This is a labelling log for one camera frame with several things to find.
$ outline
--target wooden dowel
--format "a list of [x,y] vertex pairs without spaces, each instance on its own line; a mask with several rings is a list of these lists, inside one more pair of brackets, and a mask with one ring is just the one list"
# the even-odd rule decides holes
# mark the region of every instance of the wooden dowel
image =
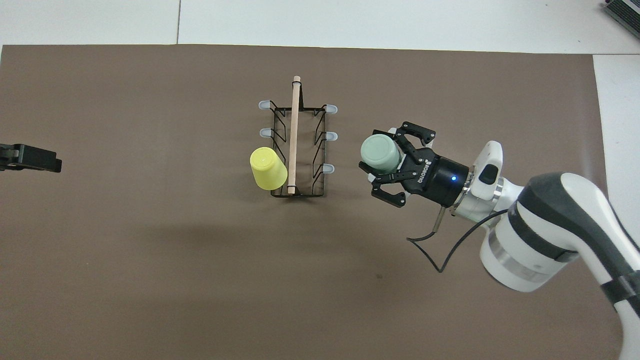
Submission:
[[291,133],[289,135],[289,182],[287,193],[296,193],[296,153],[298,150],[298,112],[300,111],[300,77],[293,77],[293,96],[291,97]]

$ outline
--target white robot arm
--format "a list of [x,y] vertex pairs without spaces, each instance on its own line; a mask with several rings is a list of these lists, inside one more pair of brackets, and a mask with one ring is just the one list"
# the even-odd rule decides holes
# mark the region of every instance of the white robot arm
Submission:
[[[421,140],[429,135],[422,149],[406,144],[404,136],[416,134]],[[376,135],[387,136],[404,152],[392,172],[382,174],[375,167],[381,163],[380,157],[388,157],[388,151],[376,151],[379,137],[375,147],[369,143]],[[435,154],[427,144],[435,132],[408,122],[399,130],[374,131],[372,137],[363,143],[360,168],[369,173],[373,196],[401,207],[413,193],[473,222],[493,216],[483,224],[486,236],[480,258],[496,281],[517,291],[539,288],[567,263],[582,258],[620,316],[624,333],[620,360],[637,359],[640,249],[597,186],[570,173],[544,174],[524,187],[514,185],[501,176],[500,143],[488,142],[468,168]],[[388,194],[381,189],[385,183],[401,183],[406,191]],[[437,231],[443,213],[430,235]]]

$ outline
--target black cable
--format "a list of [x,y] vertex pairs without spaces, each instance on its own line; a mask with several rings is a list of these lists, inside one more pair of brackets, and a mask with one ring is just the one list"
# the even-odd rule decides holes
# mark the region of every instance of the black cable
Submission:
[[429,256],[429,254],[427,254],[427,252],[424,251],[424,249],[422,249],[422,247],[420,247],[420,245],[416,244],[418,241],[422,241],[422,240],[425,240],[425,239],[428,239],[428,238],[432,237],[435,233],[432,232],[431,234],[429,234],[427,236],[424,236],[422,238],[419,238],[419,239],[409,239],[409,238],[407,238],[407,241],[409,241],[410,243],[414,244],[415,247],[417,247],[420,250],[420,252],[423,255],[425,255],[427,257],[427,259],[429,259],[429,261],[431,262],[433,267],[436,269],[436,271],[441,273],[441,272],[444,271],[444,268],[447,266],[449,260],[451,259],[451,256],[453,255],[453,252],[456,251],[456,249],[460,246],[460,244],[462,244],[462,242],[465,241],[468,238],[468,236],[471,235],[471,233],[473,233],[478,227],[480,227],[485,222],[487,222],[487,221],[489,221],[489,220],[491,220],[491,219],[493,219],[493,218],[495,218],[495,217],[497,217],[499,215],[502,215],[502,214],[506,213],[507,211],[508,211],[508,209],[500,210],[500,211],[498,211],[496,213],[493,213],[493,214],[487,216],[486,218],[480,220],[476,225],[473,225],[471,227],[471,229],[469,229],[460,238],[460,240],[458,240],[458,242],[456,242],[456,244],[453,245],[453,247],[451,248],[451,251],[449,251],[449,255],[447,255],[447,258],[444,260],[444,263],[442,263],[442,267],[438,267],[438,265],[436,265],[435,261],[433,261],[431,256]]

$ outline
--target white floor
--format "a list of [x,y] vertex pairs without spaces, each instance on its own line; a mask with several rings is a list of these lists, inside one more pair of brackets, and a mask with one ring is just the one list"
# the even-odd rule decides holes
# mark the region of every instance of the white floor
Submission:
[[180,43],[596,54],[610,199],[640,239],[640,191],[633,183],[640,179],[640,40],[607,16],[603,5],[604,0],[0,0],[0,49]]

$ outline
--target black vent grille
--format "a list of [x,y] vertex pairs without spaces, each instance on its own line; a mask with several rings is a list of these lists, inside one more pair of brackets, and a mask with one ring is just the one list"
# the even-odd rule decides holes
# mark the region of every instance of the black vent grille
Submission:
[[640,0],[630,0],[638,8],[634,9],[624,0],[611,0],[605,11],[620,24],[640,38]]

